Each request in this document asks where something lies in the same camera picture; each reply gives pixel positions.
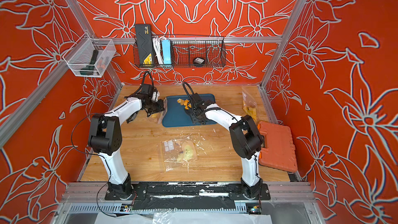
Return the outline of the clear resealable bag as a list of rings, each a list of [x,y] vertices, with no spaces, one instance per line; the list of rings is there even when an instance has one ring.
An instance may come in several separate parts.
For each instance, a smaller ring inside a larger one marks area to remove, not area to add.
[[[243,96],[243,110],[244,112],[252,117],[255,123],[258,120],[258,107],[257,102],[254,97],[245,89],[242,88],[242,96]]]
[[[165,117],[165,115],[167,113],[167,99],[164,99],[164,106],[165,106],[165,111],[150,115],[148,117],[148,120],[150,122],[153,122],[153,123],[156,123],[156,124],[161,124],[163,118]]]

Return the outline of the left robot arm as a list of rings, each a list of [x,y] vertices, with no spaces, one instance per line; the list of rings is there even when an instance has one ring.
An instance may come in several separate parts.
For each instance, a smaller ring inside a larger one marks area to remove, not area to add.
[[[101,158],[107,175],[108,191],[121,199],[133,193],[131,177],[121,158],[121,125],[133,121],[139,111],[147,117],[165,111],[164,102],[159,98],[152,75],[144,72],[139,88],[125,97],[125,101],[104,114],[94,114],[88,137],[88,146]]]

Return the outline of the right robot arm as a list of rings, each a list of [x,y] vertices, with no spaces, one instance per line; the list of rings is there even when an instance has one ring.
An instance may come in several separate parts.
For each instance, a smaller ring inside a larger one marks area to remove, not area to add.
[[[249,199],[261,196],[263,180],[259,173],[259,158],[264,136],[260,134],[254,119],[249,115],[243,117],[234,115],[222,109],[214,101],[202,99],[187,82],[182,85],[188,97],[185,112],[193,123],[205,125],[213,121],[229,131],[233,148],[241,157],[242,194]]]

